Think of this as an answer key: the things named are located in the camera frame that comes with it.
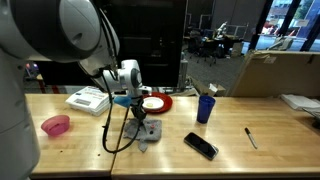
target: desk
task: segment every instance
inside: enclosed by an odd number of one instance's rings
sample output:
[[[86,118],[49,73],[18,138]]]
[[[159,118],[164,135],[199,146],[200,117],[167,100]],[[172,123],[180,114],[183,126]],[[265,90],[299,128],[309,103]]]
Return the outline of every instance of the desk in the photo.
[[[161,140],[149,144],[145,153],[135,142],[117,154],[113,179],[320,177],[320,130],[312,127],[314,120],[307,113],[292,110],[280,99],[221,97],[208,124],[202,125],[195,120],[198,98],[172,98],[169,111],[148,115],[162,120]],[[220,149],[213,161],[183,142],[191,131]],[[128,141],[121,138],[120,146]]]
[[[65,103],[69,94],[28,94],[27,102],[33,117],[41,149],[40,161],[31,178],[110,176],[115,155],[102,147],[102,126],[108,111],[99,117],[73,110]],[[107,146],[117,148],[125,108],[114,105]],[[65,114],[70,129],[58,137],[48,137],[41,124],[48,118]]]

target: smartphone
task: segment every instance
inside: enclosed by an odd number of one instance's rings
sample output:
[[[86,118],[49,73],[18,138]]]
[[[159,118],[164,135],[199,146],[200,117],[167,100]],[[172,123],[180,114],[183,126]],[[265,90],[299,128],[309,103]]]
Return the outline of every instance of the smartphone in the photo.
[[[219,149],[207,141],[203,140],[201,137],[193,132],[190,132],[185,138],[184,142],[191,146],[193,149],[198,151],[200,154],[213,160],[213,158],[218,154]]]

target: black cable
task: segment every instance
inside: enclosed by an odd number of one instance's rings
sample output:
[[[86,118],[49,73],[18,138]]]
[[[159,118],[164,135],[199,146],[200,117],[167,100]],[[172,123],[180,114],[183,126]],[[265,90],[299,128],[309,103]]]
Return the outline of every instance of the black cable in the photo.
[[[105,126],[103,126],[104,130],[103,130],[103,135],[102,135],[102,145],[103,145],[103,148],[108,152],[108,153],[113,153],[113,154],[116,154],[120,151],[123,151],[125,150],[126,148],[128,148],[137,138],[138,136],[138,133],[139,133],[139,129],[140,129],[140,124],[138,125],[138,128],[137,128],[137,131],[134,135],[134,137],[131,139],[130,142],[128,142],[128,144],[126,144],[125,146],[123,146],[122,148],[120,149],[117,149],[117,150],[109,150],[107,148],[107,145],[106,145],[106,141],[107,141],[107,135],[108,135],[108,130],[109,130],[109,126],[110,126],[110,120],[111,120],[111,111],[112,111],[112,107],[113,107],[113,101],[112,101],[112,95],[111,95],[111,92],[110,92],[110,88],[108,86],[108,83],[105,79],[104,76],[102,76],[103,78],[103,81],[104,83],[106,84],[106,87],[107,87],[107,91],[108,91],[108,95],[109,95],[109,101],[110,101],[110,110],[109,110],[109,114],[108,114],[108,118],[107,118],[107,121],[106,121],[106,124]],[[127,115],[128,115],[128,110],[129,108],[127,108],[127,112],[126,112],[126,115],[125,115],[125,119],[127,119]]]

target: marker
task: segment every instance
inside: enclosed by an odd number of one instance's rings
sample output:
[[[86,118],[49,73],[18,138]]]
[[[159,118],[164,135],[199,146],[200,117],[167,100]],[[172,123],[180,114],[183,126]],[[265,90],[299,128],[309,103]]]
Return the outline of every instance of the marker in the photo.
[[[248,128],[245,128],[244,130],[246,131],[247,135],[249,136],[249,139],[250,139],[253,147],[256,148],[256,149],[258,149],[258,145],[257,145],[256,142],[254,141],[253,136],[252,136],[252,134],[250,133],[249,129],[248,129]]]

